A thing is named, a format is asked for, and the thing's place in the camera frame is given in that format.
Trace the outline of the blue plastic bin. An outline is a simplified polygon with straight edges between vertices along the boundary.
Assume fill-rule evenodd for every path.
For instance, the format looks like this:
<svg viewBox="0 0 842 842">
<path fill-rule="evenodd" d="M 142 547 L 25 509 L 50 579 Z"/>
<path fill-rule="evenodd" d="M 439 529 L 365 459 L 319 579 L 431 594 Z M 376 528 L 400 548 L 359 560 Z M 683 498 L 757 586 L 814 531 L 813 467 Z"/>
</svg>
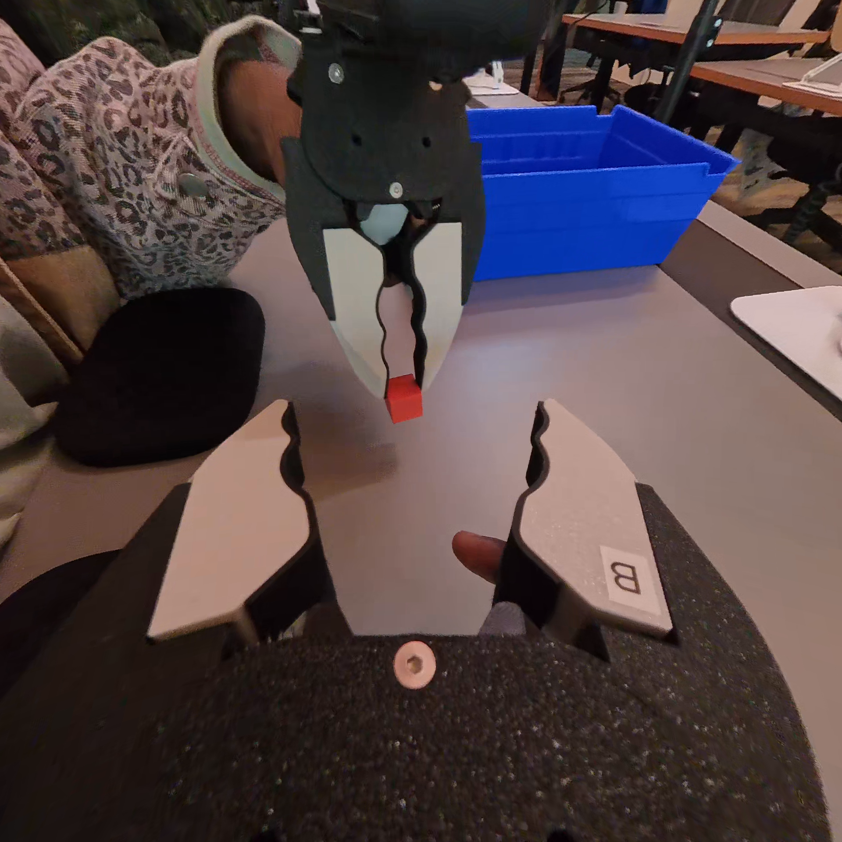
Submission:
<svg viewBox="0 0 842 842">
<path fill-rule="evenodd" d="M 486 200 L 475 282 L 660 264 L 738 164 L 622 104 L 467 118 Z"/>
</svg>

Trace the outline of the person's right hand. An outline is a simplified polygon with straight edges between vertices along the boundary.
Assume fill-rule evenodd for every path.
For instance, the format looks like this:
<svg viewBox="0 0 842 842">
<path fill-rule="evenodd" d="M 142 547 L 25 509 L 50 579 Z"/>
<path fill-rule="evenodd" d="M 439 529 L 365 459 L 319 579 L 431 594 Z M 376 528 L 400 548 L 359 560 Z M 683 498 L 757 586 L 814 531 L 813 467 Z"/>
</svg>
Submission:
<svg viewBox="0 0 842 842">
<path fill-rule="evenodd" d="M 457 532 L 451 542 L 459 563 L 490 584 L 496 584 L 507 542 L 473 532 Z"/>
</svg>

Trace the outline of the orange-red wooden cube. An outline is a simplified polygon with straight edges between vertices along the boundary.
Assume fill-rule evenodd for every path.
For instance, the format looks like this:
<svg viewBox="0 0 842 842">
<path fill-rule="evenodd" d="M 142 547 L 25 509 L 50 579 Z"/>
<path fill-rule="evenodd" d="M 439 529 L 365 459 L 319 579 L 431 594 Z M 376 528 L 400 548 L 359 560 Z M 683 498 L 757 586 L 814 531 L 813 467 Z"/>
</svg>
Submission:
<svg viewBox="0 0 842 842">
<path fill-rule="evenodd" d="M 395 425 L 423 416 L 423 394 L 414 375 L 400 375 L 388 380 L 385 405 Z"/>
</svg>

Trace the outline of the small white object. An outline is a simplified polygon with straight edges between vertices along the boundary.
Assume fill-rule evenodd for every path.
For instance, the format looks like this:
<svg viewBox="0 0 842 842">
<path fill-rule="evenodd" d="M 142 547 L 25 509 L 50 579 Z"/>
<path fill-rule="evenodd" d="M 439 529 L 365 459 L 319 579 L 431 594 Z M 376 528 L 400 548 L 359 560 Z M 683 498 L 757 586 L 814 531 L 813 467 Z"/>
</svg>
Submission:
<svg viewBox="0 0 842 842">
<path fill-rule="evenodd" d="M 467 85 L 474 98 L 493 96 L 514 96 L 519 90 L 504 80 L 503 63 L 493 61 L 485 68 L 481 68 L 463 82 Z"/>
</svg>

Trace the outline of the person's left hand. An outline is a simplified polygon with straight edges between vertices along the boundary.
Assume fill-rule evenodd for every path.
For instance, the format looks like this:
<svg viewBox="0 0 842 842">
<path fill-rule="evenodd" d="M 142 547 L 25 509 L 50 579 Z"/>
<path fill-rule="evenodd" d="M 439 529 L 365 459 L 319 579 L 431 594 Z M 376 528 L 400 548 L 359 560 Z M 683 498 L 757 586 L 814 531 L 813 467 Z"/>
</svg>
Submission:
<svg viewBox="0 0 842 842">
<path fill-rule="evenodd" d="M 281 141 L 300 135 L 301 108 L 288 95 L 291 72 L 272 61 L 228 61 L 217 102 L 221 128 L 237 157 L 255 174 L 285 187 Z"/>
</svg>

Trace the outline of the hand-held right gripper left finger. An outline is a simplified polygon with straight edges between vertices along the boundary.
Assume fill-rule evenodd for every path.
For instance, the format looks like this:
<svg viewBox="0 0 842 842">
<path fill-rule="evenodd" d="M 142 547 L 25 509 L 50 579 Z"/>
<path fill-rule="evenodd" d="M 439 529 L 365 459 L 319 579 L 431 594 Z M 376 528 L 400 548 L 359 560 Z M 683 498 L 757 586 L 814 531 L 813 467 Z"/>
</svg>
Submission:
<svg viewBox="0 0 842 842">
<path fill-rule="evenodd" d="M 331 602 L 296 410 L 279 399 L 195 471 L 146 636 L 222 628 L 253 647 Z"/>
</svg>

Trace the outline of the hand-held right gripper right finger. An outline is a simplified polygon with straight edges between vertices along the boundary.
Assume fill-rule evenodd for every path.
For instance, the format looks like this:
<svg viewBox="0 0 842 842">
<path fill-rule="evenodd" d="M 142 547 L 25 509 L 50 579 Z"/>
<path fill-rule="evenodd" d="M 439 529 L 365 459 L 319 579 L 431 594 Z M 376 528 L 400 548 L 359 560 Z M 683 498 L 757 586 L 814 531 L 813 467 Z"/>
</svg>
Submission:
<svg viewBox="0 0 842 842">
<path fill-rule="evenodd" d="M 507 602 L 548 637 L 675 637 L 631 470 L 558 401 L 538 403 L 507 541 Z"/>
</svg>

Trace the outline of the black tripod pole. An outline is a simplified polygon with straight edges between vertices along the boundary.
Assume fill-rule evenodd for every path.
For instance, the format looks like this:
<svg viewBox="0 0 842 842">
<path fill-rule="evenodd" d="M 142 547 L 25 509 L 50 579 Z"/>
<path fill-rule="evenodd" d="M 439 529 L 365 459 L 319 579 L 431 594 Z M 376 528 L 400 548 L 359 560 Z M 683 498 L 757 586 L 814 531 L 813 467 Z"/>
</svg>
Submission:
<svg viewBox="0 0 842 842">
<path fill-rule="evenodd" d="M 719 1 L 700 3 L 699 10 L 689 24 L 679 49 L 672 76 L 653 113 L 656 121 L 671 125 L 692 67 L 700 55 L 714 45 L 721 30 L 722 19 L 718 12 L 719 5 Z"/>
</svg>

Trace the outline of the black office chair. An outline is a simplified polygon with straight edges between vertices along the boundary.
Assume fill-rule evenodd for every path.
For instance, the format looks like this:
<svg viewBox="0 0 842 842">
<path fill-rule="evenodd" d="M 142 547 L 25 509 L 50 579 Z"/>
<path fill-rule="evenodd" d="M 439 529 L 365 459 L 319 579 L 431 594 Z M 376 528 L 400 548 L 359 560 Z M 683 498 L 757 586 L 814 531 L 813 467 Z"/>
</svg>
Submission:
<svg viewBox="0 0 842 842">
<path fill-rule="evenodd" d="M 832 158 L 829 163 L 817 159 L 794 159 L 782 165 L 788 178 L 803 183 L 807 192 L 792 207 L 793 216 L 783 241 L 793 246 L 798 237 L 813 233 L 835 252 L 841 253 L 841 225 L 824 212 L 824 206 L 833 196 L 841 195 L 841 163 Z"/>
</svg>

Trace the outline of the wooden background desk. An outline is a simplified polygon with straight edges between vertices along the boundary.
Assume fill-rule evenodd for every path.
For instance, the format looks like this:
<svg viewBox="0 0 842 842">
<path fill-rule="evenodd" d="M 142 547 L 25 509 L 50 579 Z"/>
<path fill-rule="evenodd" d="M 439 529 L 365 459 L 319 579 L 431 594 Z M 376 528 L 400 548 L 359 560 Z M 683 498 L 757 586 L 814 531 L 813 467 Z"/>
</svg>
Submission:
<svg viewBox="0 0 842 842">
<path fill-rule="evenodd" d="M 689 133 L 704 140 L 723 128 L 719 148 L 731 152 L 743 130 L 798 144 L 822 157 L 840 157 L 840 133 L 820 131 L 818 122 L 840 118 L 840 56 L 699 62 L 690 76 L 701 83 Z M 760 100 L 819 112 L 815 120 L 784 115 Z"/>
<path fill-rule="evenodd" d="M 615 67 L 626 65 L 632 76 L 642 71 L 664 71 L 678 67 L 679 53 L 689 44 L 689 25 L 674 28 L 659 22 L 659 15 L 567 15 L 556 34 L 542 44 L 542 68 L 535 93 L 546 95 L 545 104 L 566 104 L 571 93 L 580 93 L 577 104 L 602 108 L 605 100 L 620 101 L 621 93 L 610 86 Z M 724 22 L 702 40 L 691 62 L 731 58 L 768 58 L 785 50 L 829 46 L 834 31 L 795 29 Z M 563 89 L 561 73 L 567 51 L 575 48 L 595 56 L 599 67 L 594 78 L 581 85 Z"/>
</svg>

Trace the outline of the white tray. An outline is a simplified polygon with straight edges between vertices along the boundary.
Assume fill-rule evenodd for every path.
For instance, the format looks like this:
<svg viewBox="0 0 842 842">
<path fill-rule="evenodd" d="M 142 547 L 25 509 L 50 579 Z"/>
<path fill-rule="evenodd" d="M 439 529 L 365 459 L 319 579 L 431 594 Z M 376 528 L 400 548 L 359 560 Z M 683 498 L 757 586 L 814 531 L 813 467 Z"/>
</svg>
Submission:
<svg viewBox="0 0 842 842">
<path fill-rule="evenodd" d="M 801 372 L 841 398 L 841 286 L 742 296 L 731 314 Z"/>
</svg>

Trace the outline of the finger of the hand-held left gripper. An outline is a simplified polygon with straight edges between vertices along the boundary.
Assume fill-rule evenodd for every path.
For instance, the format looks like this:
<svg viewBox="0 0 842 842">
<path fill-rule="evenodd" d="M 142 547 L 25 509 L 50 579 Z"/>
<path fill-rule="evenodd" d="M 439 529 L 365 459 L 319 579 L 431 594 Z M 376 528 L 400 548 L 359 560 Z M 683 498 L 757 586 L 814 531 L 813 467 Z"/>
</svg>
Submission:
<svg viewBox="0 0 842 842">
<path fill-rule="evenodd" d="M 378 314 L 385 279 L 382 250 L 351 228 L 326 229 L 323 242 L 334 311 L 332 330 L 363 385 L 384 399 L 388 369 L 383 355 L 385 330 Z"/>
<path fill-rule="evenodd" d="M 443 364 L 462 314 L 462 226 L 407 219 L 396 240 L 398 277 L 412 292 L 414 375 L 425 392 Z"/>
</svg>

